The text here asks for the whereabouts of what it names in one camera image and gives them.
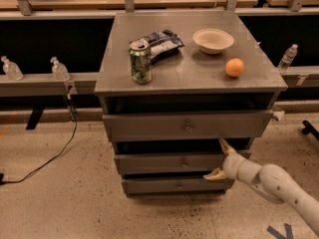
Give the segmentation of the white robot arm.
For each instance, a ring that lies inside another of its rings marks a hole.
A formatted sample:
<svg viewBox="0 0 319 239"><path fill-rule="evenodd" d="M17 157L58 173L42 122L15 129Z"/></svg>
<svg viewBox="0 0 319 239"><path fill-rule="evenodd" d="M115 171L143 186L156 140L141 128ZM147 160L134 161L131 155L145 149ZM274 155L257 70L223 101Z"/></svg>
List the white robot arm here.
<svg viewBox="0 0 319 239"><path fill-rule="evenodd" d="M280 166L260 165L239 154L224 138L219 144L225 154L222 168L203 178L208 181L232 179L248 185L265 200L290 205L311 230L319 236L319 201L303 190Z"/></svg>

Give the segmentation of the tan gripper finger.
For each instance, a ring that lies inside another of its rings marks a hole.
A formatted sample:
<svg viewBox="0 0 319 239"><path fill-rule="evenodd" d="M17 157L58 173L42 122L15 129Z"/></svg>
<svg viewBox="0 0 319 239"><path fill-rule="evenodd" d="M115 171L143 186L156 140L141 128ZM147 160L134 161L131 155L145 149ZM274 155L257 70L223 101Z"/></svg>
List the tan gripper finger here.
<svg viewBox="0 0 319 239"><path fill-rule="evenodd" d="M237 151L224 138L220 138L218 141L225 155L237 154Z"/></svg>
<svg viewBox="0 0 319 239"><path fill-rule="evenodd" d="M226 178L226 174L221 168L218 167L210 174L205 175L203 178L208 181L221 180Z"/></svg>

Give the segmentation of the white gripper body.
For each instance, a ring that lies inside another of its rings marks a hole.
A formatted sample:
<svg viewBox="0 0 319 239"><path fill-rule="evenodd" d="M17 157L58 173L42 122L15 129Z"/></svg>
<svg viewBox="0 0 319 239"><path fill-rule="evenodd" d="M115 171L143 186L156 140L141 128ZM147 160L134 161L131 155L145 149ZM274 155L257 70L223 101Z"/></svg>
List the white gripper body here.
<svg viewBox="0 0 319 239"><path fill-rule="evenodd" d="M254 185L259 182L261 165L250 161L240 154L231 154L223 162L225 175L234 180Z"/></svg>

